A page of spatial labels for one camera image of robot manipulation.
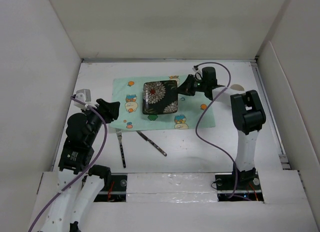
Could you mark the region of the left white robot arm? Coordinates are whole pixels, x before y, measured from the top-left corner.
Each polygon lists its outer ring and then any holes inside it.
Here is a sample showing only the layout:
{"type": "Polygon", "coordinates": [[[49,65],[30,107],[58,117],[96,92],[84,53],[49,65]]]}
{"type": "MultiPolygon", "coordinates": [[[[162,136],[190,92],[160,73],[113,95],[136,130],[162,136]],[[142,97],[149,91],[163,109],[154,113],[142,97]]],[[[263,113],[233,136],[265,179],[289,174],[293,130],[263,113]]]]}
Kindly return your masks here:
{"type": "Polygon", "coordinates": [[[97,99],[95,105],[72,97],[81,112],[67,120],[66,140],[58,164],[56,195],[40,211],[47,211],[41,231],[80,231],[96,196],[112,184],[109,167],[97,165],[101,151],[95,153],[93,143],[101,128],[107,141],[107,125],[118,119],[119,102],[97,99]]]}

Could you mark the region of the black floral square plate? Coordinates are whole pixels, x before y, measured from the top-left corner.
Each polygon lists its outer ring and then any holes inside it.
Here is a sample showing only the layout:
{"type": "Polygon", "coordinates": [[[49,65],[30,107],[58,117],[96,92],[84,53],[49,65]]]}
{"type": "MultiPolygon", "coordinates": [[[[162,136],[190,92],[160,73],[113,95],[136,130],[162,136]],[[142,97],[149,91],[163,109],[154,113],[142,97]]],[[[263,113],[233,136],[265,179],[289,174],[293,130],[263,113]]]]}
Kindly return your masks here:
{"type": "Polygon", "coordinates": [[[178,111],[176,80],[146,82],[142,88],[142,113],[145,115],[173,114],[178,111]]]}

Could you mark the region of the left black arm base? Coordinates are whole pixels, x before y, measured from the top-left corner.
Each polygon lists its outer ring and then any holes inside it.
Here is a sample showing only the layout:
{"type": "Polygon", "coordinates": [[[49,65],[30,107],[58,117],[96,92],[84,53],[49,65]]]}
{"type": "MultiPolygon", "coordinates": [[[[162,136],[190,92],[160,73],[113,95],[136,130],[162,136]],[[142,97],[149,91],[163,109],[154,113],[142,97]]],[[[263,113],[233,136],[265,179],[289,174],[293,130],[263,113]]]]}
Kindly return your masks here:
{"type": "Polygon", "coordinates": [[[98,193],[94,202],[126,202],[127,184],[127,174],[112,174],[110,185],[105,186],[98,193]]]}

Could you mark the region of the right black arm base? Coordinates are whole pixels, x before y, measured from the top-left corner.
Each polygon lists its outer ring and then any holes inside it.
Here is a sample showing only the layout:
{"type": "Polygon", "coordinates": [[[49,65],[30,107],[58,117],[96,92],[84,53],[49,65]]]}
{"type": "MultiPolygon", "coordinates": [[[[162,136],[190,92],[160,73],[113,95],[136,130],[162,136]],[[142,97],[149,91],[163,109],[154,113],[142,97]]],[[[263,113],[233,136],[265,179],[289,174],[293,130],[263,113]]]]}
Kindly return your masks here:
{"type": "Polygon", "coordinates": [[[261,201],[264,202],[259,175],[246,181],[237,182],[235,188],[235,176],[231,173],[218,173],[211,187],[216,190],[218,202],[225,201],[261,201]]]}

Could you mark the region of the metal fork patterned handle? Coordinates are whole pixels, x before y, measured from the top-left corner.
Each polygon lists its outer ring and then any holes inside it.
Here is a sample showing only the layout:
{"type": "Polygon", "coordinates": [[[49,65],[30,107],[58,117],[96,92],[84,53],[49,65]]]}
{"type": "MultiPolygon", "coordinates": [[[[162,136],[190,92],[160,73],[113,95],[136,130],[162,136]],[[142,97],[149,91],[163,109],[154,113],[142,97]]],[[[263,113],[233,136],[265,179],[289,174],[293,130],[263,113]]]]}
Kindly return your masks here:
{"type": "Polygon", "coordinates": [[[120,149],[120,154],[121,154],[121,160],[122,160],[122,166],[123,168],[126,168],[126,160],[125,160],[125,155],[124,155],[124,148],[123,148],[123,143],[122,143],[122,132],[120,129],[116,129],[116,135],[119,143],[119,149],[120,149]]]}

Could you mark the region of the green cartoon print cloth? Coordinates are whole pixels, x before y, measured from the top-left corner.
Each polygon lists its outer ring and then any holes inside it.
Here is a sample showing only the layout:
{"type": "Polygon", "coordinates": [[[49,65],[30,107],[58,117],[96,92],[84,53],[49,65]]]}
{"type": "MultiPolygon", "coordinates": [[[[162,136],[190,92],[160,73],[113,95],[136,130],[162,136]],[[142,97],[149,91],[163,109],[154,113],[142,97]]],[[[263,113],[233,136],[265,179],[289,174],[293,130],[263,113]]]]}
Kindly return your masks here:
{"type": "Polygon", "coordinates": [[[203,93],[194,96],[178,95],[175,106],[177,111],[171,114],[143,114],[143,86],[147,82],[175,80],[179,85],[186,80],[186,75],[160,77],[127,77],[117,78],[112,84],[112,100],[120,102],[119,116],[111,123],[112,128],[124,130],[166,130],[194,129],[209,105],[210,100],[203,93]]]}

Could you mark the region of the steak knife patterned handle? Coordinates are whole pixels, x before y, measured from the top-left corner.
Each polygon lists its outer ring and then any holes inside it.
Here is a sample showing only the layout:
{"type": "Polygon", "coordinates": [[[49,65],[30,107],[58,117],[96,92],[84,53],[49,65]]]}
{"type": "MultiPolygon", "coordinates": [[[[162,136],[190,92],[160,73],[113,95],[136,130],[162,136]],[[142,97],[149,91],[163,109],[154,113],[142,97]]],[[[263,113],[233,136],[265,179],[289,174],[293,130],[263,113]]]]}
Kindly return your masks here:
{"type": "Polygon", "coordinates": [[[155,144],[151,139],[149,139],[145,134],[141,131],[137,131],[137,134],[143,138],[146,142],[150,143],[157,151],[159,151],[163,156],[167,157],[167,153],[162,150],[157,144],[155,144]]]}

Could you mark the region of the purple ceramic mug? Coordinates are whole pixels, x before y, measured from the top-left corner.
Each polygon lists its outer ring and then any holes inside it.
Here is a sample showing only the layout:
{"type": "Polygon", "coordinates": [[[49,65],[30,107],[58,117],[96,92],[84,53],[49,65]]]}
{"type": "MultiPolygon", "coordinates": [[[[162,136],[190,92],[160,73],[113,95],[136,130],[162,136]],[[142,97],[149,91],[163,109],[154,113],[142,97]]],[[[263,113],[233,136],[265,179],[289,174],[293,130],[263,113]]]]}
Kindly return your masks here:
{"type": "Polygon", "coordinates": [[[245,91],[244,87],[240,84],[232,84],[230,88],[236,91],[245,91]]]}

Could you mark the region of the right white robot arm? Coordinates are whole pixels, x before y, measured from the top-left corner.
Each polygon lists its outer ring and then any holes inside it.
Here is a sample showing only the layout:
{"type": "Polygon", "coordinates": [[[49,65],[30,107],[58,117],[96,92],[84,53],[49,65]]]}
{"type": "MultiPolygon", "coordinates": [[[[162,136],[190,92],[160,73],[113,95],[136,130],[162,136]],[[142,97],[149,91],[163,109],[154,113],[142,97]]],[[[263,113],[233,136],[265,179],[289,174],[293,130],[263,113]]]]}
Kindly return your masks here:
{"type": "Polygon", "coordinates": [[[241,93],[230,87],[231,73],[228,73],[227,85],[218,84],[214,67],[202,68],[201,77],[188,75],[178,87],[178,93],[194,96],[202,92],[212,102],[218,101],[229,106],[232,121],[237,130],[237,155],[233,161],[231,183],[235,188],[242,189],[256,174],[255,150],[258,134],[266,122],[266,114],[256,90],[241,93]]]}

